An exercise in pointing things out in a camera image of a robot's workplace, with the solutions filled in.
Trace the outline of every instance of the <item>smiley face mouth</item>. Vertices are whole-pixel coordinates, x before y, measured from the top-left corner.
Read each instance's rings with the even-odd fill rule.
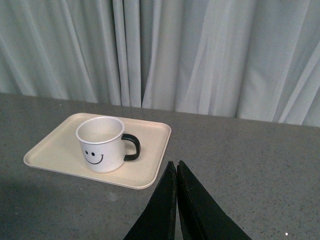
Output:
[[[86,157],[84,157],[84,158],[85,158],[85,160],[87,160],[87,162],[88,162],[88,163],[93,164],[93,165],[97,165],[97,164],[99,164],[99,163],[101,163],[101,162],[102,162],[102,160],[104,159],[104,155],[103,155],[103,154],[101,154],[101,160],[100,160],[100,161],[98,161],[98,162],[96,162],[96,163],[90,162]]]

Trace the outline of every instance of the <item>curtain fold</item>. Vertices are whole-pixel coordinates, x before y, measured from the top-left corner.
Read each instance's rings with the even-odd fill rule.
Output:
[[[239,118],[304,124],[320,86],[319,13],[319,1],[258,3]]]
[[[320,0],[0,4],[0,92],[320,127]]]

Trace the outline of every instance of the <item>mug rim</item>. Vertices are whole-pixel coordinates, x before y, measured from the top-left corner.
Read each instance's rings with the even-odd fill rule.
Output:
[[[79,129],[80,129],[83,125],[86,125],[88,122],[92,122],[92,121],[97,120],[97,119],[113,119],[113,120],[116,120],[118,123],[121,124],[121,131],[120,131],[120,133],[119,133],[118,135],[116,135],[115,137],[113,137],[113,138],[111,138],[111,139],[109,139],[109,140],[106,140],[106,141],[99,141],[99,142],[98,142],[98,141],[86,141],[86,140],[82,139],[82,138],[79,136]],[[84,121],[83,123],[81,123],[81,124],[77,127],[77,129],[76,129],[75,135],[76,135],[76,137],[78,138],[78,140],[79,140],[80,142],[84,143],[84,144],[100,145],[100,144],[106,144],[106,143],[112,142],[113,140],[119,138],[119,137],[124,133],[124,131],[125,131],[125,125],[124,125],[124,123],[123,123],[120,119],[118,119],[117,117],[114,117],[114,116],[97,116],[97,117],[90,118],[90,119]]]

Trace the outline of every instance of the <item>tray rim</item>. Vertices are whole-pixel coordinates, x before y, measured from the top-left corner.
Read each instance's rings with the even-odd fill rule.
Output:
[[[163,157],[165,155],[165,152],[166,152],[166,149],[167,149],[167,145],[168,145],[171,133],[172,133],[172,129],[168,124],[166,124],[164,122],[158,122],[158,121],[148,121],[148,120],[141,120],[141,119],[136,119],[136,118],[129,118],[129,117],[110,115],[112,117],[119,118],[120,120],[121,119],[125,119],[125,120],[134,121],[134,122],[137,121],[137,122],[154,123],[154,124],[158,124],[158,125],[161,125],[161,126],[166,128],[167,133],[166,133],[166,137],[165,137],[165,144],[163,145],[163,151],[161,152],[159,164],[157,165],[157,168],[156,168],[156,171],[155,171],[153,179],[149,183],[147,183],[145,185],[135,186],[135,185],[117,183],[117,182],[113,182],[113,181],[104,180],[104,179],[101,179],[101,178],[94,178],[94,177],[90,177],[90,176],[74,174],[74,173],[70,173],[68,171],[60,171],[60,170],[56,170],[56,169],[45,168],[45,167],[37,166],[37,165],[34,165],[34,164],[30,163],[28,158],[35,151],[36,148],[39,148],[39,145],[44,144],[48,139],[50,139],[52,136],[54,136],[56,134],[56,132],[61,130],[61,128],[64,126],[64,124],[68,123],[68,121],[72,121],[72,119],[76,119],[78,117],[82,118],[83,115],[86,115],[87,117],[92,116],[92,118],[100,117],[100,116],[109,116],[109,115],[101,115],[101,114],[87,113],[87,112],[78,112],[78,113],[74,113],[74,114],[70,115],[65,120],[63,120],[57,127],[55,127],[49,134],[47,134],[43,139],[41,139],[35,146],[33,146],[24,155],[24,157],[23,157],[24,164],[26,164],[30,168],[35,168],[35,169],[40,169],[40,170],[45,170],[45,171],[55,172],[55,173],[60,173],[60,174],[66,174],[66,175],[69,175],[69,176],[89,179],[89,180],[93,180],[93,181],[97,181],[97,182],[107,183],[107,184],[116,185],[116,186],[120,186],[120,187],[126,187],[126,188],[130,188],[130,189],[135,189],[135,190],[146,189],[146,188],[150,187],[156,181],[158,173],[159,173],[159,169],[160,169],[161,163],[163,161]]]

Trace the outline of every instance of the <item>table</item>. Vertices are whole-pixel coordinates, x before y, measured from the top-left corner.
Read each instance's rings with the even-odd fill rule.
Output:
[[[135,190],[26,166],[76,113],[168,124],[155,183]],[[320,128],[0,93],[0,156],[0,239],[123,239],[180,160],[253,240],[320,239]],[[175,231],[182,239],[178,214]]]

